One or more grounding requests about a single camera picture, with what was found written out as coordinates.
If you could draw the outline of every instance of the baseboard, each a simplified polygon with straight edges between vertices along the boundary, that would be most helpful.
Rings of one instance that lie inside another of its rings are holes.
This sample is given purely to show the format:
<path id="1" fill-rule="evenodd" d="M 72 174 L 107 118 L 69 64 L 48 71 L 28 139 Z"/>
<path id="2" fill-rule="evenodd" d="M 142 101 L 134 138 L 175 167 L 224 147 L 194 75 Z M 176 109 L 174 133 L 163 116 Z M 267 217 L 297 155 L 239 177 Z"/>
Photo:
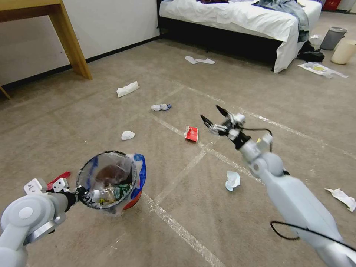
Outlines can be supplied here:
<path id="1" fill-rule="evenodd" d="M 340 9 L 337 9 L 337 10 L 322 10 L 323 12 L 331 12 L 331 13 L 342 13 L 342 14 L 350 14 L 350 15 L 356 15 L 356 13 L 354 12 L 350 12 L 350 11 L 347 11 L 347 10 L 340 10 Z"/>
<path id="2" fill-rule="evenodd" d="M 134 47 L 137 47 L 137 46 L 140 46 L 140 45 L 144 45 L 146 43 L 149 43 L 149 42 L 157 40 L 157 39 L 159 39 L 159 36 L 156 36 L 156 37 L 153 37 L 153 38 L 150 38 L 150 39 L 147 39 L 147 40 L 135 43 L 135 44 L 131 44 L 129 46 L 125 46 L 125 47 L 122 47 L 122 48 L 119 48 L 119 49 L 115 49 L 115 50 L 106 52 L 104 54 L 100 54 L 100 55 L 97 55 L 97 56 L 94 56 L 94 57 L 90 57 L 90 58 L 86 59 L 86 62 L 87 63 L 93 62 L 93 61 L 101 59 L 103 57 L 107 57 L 107 56 L 110 56 L 110 55 L 113 55 L 113 54 L 116 54 L 116 53 L 119 53 L 119 52 L 122 52 L 122 51 L 125 51 L 125 50 L 128 50 L 128 49 L 131 49 L 131 48 L 134 48 Z M 50 75 L 57 74 L 57 73 L 69 70 L 71 68 L 72 68 L 72 66 L 68 64 L 68 65 L 65 65 L 65 66 L 62 66 L 62 67 L 58 67 L 58 68 L 55 68 L 55 69 L 52 69 L 52 70 L 49 70 L 49 71 L 46 71 L 46 72 L 42 72 L 42 73 L 27 77 L 27 78 L 24 78 L 24 79 L 15 81 L 15 82 L 7 83 L 5 85 L 2 85 L 2 87 L 3 87 L 4 90 L 13 89 L 15 87 L 24 85 L 26 83 L 30 83 L 30 82 L 33 82 L 33 81 L 36 81 L 36 80 L 40 80 L 40 79 L 43 79 L 43 78 L 48 77 Z"/>

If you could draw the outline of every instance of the red object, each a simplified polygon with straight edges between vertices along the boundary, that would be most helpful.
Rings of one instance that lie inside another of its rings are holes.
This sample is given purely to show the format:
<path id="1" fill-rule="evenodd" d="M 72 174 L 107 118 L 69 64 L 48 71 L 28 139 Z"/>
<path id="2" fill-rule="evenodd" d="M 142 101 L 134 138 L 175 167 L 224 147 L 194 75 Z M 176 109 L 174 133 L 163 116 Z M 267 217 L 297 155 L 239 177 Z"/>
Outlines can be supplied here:
<path id="1" fill-rule="evenodd" d="M 131 202 L 129 204 L 124 206 L 123 209 L 127 210 L 128 208 L 131 208 L 133 205 L 135 205 L 137 203 L 137 201 L 140 199 L 141 194 L 142 194 L 142 190 L 140 191 L 140 193 L 138 193 L 138 195 L 133 200 L 131 200 Z"/>
<path id="2" fill-rule="evenodd" d="M 198 128 L 187 126 L 185 129 L 184 137 L 188 140 L 197 142 L 198 141 Z"/>
<path id="3" fill-rule="evenodd" d="M 57 180 L 59 180 L 60 178 L 65 178 L 67 179 L 69 176 L 71 175 L 70 172 L 64 172 L 62 173 L 60 176 L 58 176 L 56 179 L 54 179 L 52 182 L 47 184 L 47 190 L 50 191 L 52 190 L 52 185 L 53 183 L 55 183 Z"/>
<path id="4" fill-rule="evenodd" d="M 340 4 L 341 0 L 326 0 L 323 10 L 335 11 Z"/>

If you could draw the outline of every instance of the robotic arm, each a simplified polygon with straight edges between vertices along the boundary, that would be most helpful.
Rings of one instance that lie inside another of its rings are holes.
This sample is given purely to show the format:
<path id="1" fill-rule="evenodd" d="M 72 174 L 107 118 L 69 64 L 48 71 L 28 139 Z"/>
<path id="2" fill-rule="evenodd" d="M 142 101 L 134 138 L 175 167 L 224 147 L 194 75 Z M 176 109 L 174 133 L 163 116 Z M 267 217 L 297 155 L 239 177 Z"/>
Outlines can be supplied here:
<path id="1" fill-rule="evenodd" d="M 278 155 L 266 152 L 272 144 L 272 135 L 267 133 L 259 142 L 254 142 L 243 133 L 244 115 L 232 115 L 217 108 L 226 121 L 216 125 L 201 115 L 204 124 L 213 134 L 227 136 L 235 144 L 252 175 L 265 184 L 271 201 L 285 221 L 300 227 L 291 227 L 291 230 L 311 245 L 327 266 L 355 267 L 356 252 L 340 244 L 343 239 L 330 212 L 299 179 L 289 175 Z"/>
<path id="2" fill-rule="evenodd" d="M 53 184 L 53 193 L 46 192 L 42 179 L 33 179 L 24 186 L 26 196 L 13 201 L 1 217 L 0 259 L 4 267 L 25 267 L 26 245 L 51 234 L 78 201 L 78 190 L 69 192 L 67 180 Z"/>

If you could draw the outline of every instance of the white bedsheet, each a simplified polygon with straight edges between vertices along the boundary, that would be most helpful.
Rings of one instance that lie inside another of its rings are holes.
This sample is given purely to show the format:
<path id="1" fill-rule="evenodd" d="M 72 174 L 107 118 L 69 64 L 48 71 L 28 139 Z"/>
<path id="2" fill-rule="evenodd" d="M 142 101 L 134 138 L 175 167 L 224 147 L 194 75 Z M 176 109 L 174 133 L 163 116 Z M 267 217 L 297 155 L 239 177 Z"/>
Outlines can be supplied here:
<path id="1" fill-rule="evenodd" d="M 288 13 L 252 6 L 255 2 L 202 4 L 196 0 L 165 0 L 161 3 L 160 16 L 282 41 L 274 65 L 274 72 L 280 72 L 303 45 L 297 42 L 298 21 Z M 309 0 L 298 2 L 305 6 L 312 30 L 319 19 L 321 4 Z"/>

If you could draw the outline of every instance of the beige carpet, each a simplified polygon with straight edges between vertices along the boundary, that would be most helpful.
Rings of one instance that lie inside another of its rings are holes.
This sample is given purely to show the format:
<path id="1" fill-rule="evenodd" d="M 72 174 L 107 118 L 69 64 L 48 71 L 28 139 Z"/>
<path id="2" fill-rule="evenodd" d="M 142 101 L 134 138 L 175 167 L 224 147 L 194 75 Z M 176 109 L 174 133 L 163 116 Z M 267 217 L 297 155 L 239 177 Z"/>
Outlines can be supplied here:
<path id="1" fill-rule="evenodd" d="M 323 13 L 315 34 L 331 25 L 356 38 L 356 16 Z M 289 242 L 269 226 L 281 216 L 265 187 L 248 175 L 226 138 L 210 135 L 200 119 L 221 122 L 215 104 L 243 111 L 247 127 L 272 130 L 274 151 L 333 214 L 345 241 L 356 246 L 355 215 L 327 188 L 356 197 L 356 57 L 340 66 L 349 76 L 327 79 L 295 60 L 280 74 L 258 62 L 158 40 L 89 64 L 93 80 L 71 70 L 12 90 L 0 102 L 0 210 L 23 196 L 33 178 L 73 175 L 95 154 L 116 149 L 146 157 L 147 182 L 138 204 L 109 217 L 77 204 L 54 234 L 28 246 L 28 266 L 324 266 L 302 241 Z M 214 65 L 184 57 L 208 56 Z M 116 88 L 141 88 L 118 99 Z M 156 103 L 172 109 L 150 111 Z M 187 142 L 186 125 L 199 128 Z M 121 141 L 131 130 L 134 139 Z M 253 133 L 256 139 L 261 134 Z M 241 175 L 228 192 L 226 171 Z"/>

